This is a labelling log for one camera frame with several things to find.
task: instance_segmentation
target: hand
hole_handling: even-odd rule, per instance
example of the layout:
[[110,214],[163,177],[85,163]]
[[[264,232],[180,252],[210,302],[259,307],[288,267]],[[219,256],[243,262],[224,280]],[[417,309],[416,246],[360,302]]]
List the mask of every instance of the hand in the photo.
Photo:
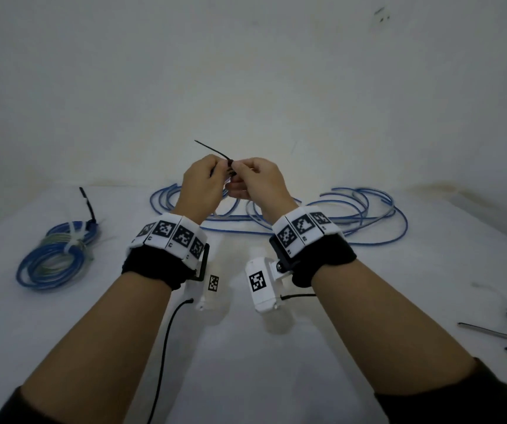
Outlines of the hand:
[[287,190],[279,167],[271,161],[263,158],[235,160],[232,168],[237,175],[226,184],[229,196],[255,202],[269,223],[274,224],[298,206]]
[[171,213],[201,224],[215,212],[222,200],[224,182],[228,178],[227,171],[227,160],[218,156],[208,155],[197,160],[184,173],[179,200]]

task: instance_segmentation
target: forearm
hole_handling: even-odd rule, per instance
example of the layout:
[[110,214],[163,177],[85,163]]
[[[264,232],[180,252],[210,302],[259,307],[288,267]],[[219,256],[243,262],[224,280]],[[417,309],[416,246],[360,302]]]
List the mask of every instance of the forearm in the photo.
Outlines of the forearm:
[[321,267],[312,286],[376,392],[425,392],[474,369],[455,339],[360,261]]
[[22,386],[36,409],[69,423],[121,423],[157,336],[171,289],[121,275]]

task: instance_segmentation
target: coiled blue cable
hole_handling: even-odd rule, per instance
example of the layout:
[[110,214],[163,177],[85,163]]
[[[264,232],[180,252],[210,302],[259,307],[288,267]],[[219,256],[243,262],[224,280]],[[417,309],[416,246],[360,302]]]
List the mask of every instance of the coiled blue cable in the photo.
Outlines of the coiled blue cable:
[[[158,214],[162,214],[164,212],[169,212],[174,208],[174,205],[171,203],[171,199],[174,195],[179,193],[181,190],[181,186],[177,183],[172,184],[163,189],[159,189],[157,192],[154,192],[149,197],[149,203],[153,209]],[[371,206],[369,196],[374,196],[378,198],[382,203],[387,206],[386,211],[384,211],[379,216],[369,216],[369,208]],[[226,199],[228,197],[228,192],[224,191],[222,195],[222,199]],[[330,189],[329,192],[324,192],[320,194],[320,198],[322,197],[334,197],[334,199],[319,199],[317,201],[309,202],[307,205],[318,205],[321,203],[334,203],[346,205],[352,209],[354,209],[357,213],[350,214],[346,216],[335,216],[330,217],[334,223],[342,228],[342,232],[344,236],[348,237],[353,235],[354,233],[360,231],[363,228],[366,228],[372,224],[377,223],[381,220],[390,219],[397,214],[399,214],[404,221],[404,229],[402,233],[400,233],[397,237],[381,242],[350,242],[350,245],[356,246],[379,246],[391,244],[393,242],[399,241],[403,238],[408,231],[408,219],[405,214],[395,206],[394,199],[386,192],[372,189],[372,188],[347,188],[347,187],[337,187]],[[207,218],[207,221],[215,221],[215,222],[223,222],[223,221],[249,221],[255,222],[264,228],[264,231],[251,231],[251,230],[237,230],[237,229],[220,229],[220,228],[212,228],[201,226],[205,231],[212,232],[223,232],[223,233],[243,233],[246,235],[264,235],[270,236],[273,235],[271,231],[271,225],[263,218],[263,216],[258,212],[257,206],[254,202],[248,201],[245,206],[246,214],[233,214],[236,208],[240,203],[240,199],[236,199],[232,207],[227,213],[217,215],[213,214]]]
[[[87,246],[94,242],[99,231],[88,199],[87,205],[93,217],[90,221],[72,221],[54,226],[24,257],[16,271],[20,285],[32,290],[48,290],[65,284],[81,270],[88,258]],[[71,226],[76,235],[72,235]]]

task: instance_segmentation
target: sleeve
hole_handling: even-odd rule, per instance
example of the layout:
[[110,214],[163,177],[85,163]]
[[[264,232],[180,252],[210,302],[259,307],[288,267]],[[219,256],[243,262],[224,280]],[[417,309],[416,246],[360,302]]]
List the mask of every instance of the sleeve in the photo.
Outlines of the sleeve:
[[507,422],[507,385],[476,358],[463,381],[412,396],[375,394],[392,424]]
[[35,410],[22,396],[20,387],[16,388],[8,401],[0,409],[0,424],[61,424]]

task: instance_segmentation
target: person's right hand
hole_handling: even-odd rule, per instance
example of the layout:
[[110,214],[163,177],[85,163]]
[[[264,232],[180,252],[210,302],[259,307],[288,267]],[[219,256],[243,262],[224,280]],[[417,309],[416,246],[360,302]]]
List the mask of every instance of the person's right hand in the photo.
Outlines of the person's right hand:
[[235,160],[232,168],[237,175],[226,183],[229,196],[255,202],[269,223],[274,224],[298,206],[287,190],[281,171],[271,161],[263,158]]

